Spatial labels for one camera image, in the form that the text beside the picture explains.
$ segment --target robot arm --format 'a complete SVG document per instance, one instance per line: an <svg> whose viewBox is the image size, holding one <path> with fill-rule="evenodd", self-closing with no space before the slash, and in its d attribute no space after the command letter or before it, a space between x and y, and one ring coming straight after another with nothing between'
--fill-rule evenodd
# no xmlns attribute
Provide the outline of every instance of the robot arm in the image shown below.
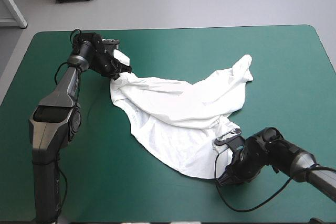
<svg viewBox="0 0 336 224"><path fill-rule="evenodd" d="M54 91L43 98L29 119L33 146L35 210L37 223L55 222L62 202L59 192L59 150L66 147L81 123L78 94L80 76L88 69L117 79L132 68L113 57L119 41L102 39L96 33L75 35L68 69Z"/></svg>
<svg viewBox="0 0 336 224"><path fill-rule="evenodd" d="M319 166L311 153L286 141L276 128L265 128L246 140L236 131L233 137L215 141L218 146L228 145L234 153L231 164L217 179L219 185L250 182L265 165L271 165L276 173L280 170L297 182L308 182L336 202L333 169Z"/></svg>

